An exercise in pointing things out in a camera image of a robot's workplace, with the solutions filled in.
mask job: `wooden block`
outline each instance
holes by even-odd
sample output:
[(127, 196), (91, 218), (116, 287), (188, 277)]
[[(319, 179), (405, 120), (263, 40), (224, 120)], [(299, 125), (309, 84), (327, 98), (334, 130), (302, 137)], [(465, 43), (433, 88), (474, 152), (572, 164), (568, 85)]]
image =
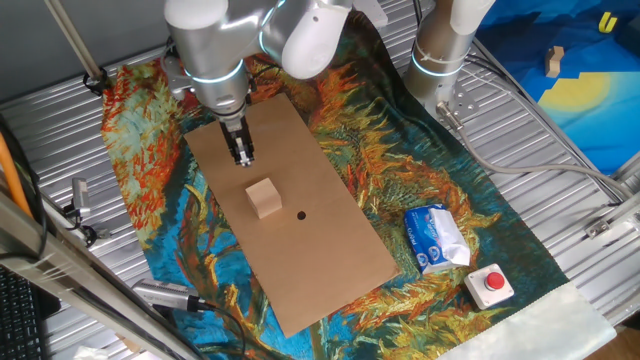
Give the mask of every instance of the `wooden block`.
[(137, 353), (138, 351), (140, 351), (142, 349), (142, 347), (136, 343), (134, 343), (133, 341), (125, 338), (124, 336), (117, 334), (116, 336), (118, 337), (118, 339), (120, 339), (124, 345), (127, 347), (127, 349), (129, 349), (129, 351), (131, 351), (132, 353)]
[(545, 57), (545, 75), (550, 78), (557, 78), (560, 75), (560, 60), (564, 57), (564, 48), (554, 46), (549, 49)]
[(545, 75), (550, 78), (557, 78), (560, 75), (560, 62), (548, 61), (546, 65)]
[(246, 189), (249, 202), (259, 219), (282, 208), (282, 199), (269, 178)]
[(547, 53), (548, 60), (560, 61), (564, 57), (564, 48), (562, 46), (554, 46)]

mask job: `metal bracket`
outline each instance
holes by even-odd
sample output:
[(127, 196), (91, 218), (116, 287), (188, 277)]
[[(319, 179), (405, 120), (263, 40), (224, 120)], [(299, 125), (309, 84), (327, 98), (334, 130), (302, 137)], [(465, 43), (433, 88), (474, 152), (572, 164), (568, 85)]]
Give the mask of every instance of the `metal bracket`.
[(640, 193), (616, 206), (615, 210), (585, 229), (591, 239), (606, 236), (617, 239), (630, 229), (640, 232)]
[(473, 97), (464, 90), (459, 82), (453, 87), (453, 98), (449, 103), (449, 109), (458, 119), (465, 119), (478, 112), (480, 107)]
[(600, 220), (595, 224), (591, 225), (590, 227), (588, 227), (586, 232), (587, 232), (587, 235), (589, 235), (589, 237), (593, 239), (596, 236), (602, 234), (603, 232), (609, 229), (610, 229), (609, 223), (607, 223), (604, 220)]
[(89, 73), (85, 73), (82, 78), (82, 83), (84, 86), (89, 89), (95, 96), (102, 96), (102, 93), (111, 87), (111, 79), (109, 79), (109, 75), (107, 74), (107, 70), (104, 68), (100, 68), (102, 75), (98, 79), (93, 79), (89, 75)]

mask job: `blue fabric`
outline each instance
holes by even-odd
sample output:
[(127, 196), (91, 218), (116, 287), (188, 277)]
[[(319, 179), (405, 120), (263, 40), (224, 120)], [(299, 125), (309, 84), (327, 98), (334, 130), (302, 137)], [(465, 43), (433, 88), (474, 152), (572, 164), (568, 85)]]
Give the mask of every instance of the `blue fabric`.
[[(615, 41), (616, 34), (640, 13), (638, 5), (637, 0), (498, 0), (478, 38), (539, 101), (559, 79), (577, 79), (584, 72), (640, 72), (640, 59)], [(598, 30), (605, 11), (618, 18), (610, 34)], [(553, 46), (565, 49), (558, 79), (544, 74), (544, 58)], [(640, 142), (621, 143), (624, 136), (619, 133), (634, 127), (633, 104), (638, 100), (636, 95), (626, 94), (623, 100), (600, 104), (602, 121), (585, 117), (584, 123), (578, 124), (582, 118), (557, 112), (551, 118), (602, 172), (612, 173), (640, 151)]]

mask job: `metal grating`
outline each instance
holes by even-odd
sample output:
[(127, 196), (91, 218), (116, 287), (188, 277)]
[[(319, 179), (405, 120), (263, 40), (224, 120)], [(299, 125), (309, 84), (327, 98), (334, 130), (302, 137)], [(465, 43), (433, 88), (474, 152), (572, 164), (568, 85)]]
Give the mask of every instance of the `metal grating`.
[[(396, 68), (403, 73), (416, 31), (412, 2), (383, 0), (380, 4), (389, 23), (379, 31)], [(430, 1), (422, 4), (424, 13), (433, 5)], [(159, 54), (160, 50), (152, 51), (124, 63), (143, 63)], [(121, 64), (111, 66), (109, 74), (113, 75)], [(493, 75), (474, 65), (465, 69), (496, 83)], [(530, 111), (507, 92), (464, 73), (459, 81), (480, 107), (478, 114), (463, 122), (472, 142), (488, 160), (508, 166), (589, 164), (564, 135), (540, 115), (541, 110)], [(43, 190), (56, 203), (65, 205), (70, 201), (72, 177), (88, 179), (92, 215), (86, 221), (112, 231), (111, 239), (97, 243), (92, 252), (129, 285), (150, 278), (100, 137), (101, 100), (90, 94), (80, 79), (75, 79), (0, 105), (0, 112), (24, 144), (34, 169), (42, 177)], [(638, 234), (625, 234), (607, 246), (598, 240), (589, 240), (584, 231), (595, 219), (612, 211), (608, 206), (612, 200), (605, 191), (588, 177), (576, 173), (490, 176), (569, 278), (601, 313), (616, 323), (637, 309), (640, 304)], [(148, 353), (131, 354), (113, 331), (66, 305), (47, 320), (46, 326), (54, 360), (72, 358), (79, 345), (105, 348), (110, 359), (152, 358)]]
[(640, 192), (640, 153), (629, 159), (612, 177), (622, 182), (632, 192)]

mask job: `cardboard board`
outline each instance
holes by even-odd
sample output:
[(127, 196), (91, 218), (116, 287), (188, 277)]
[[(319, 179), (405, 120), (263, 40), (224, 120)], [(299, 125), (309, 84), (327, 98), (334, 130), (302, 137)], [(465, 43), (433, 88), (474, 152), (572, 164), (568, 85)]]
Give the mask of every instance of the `cardboard board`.
[[(251, 106), (247, 122), (250, 168), (235, 165), (218, 123), (185, 138), (290, 337), (399, 269), (286, 95)], [(278, 189), (282, 209), (258, 219), (245, 189), (264, 178)]]

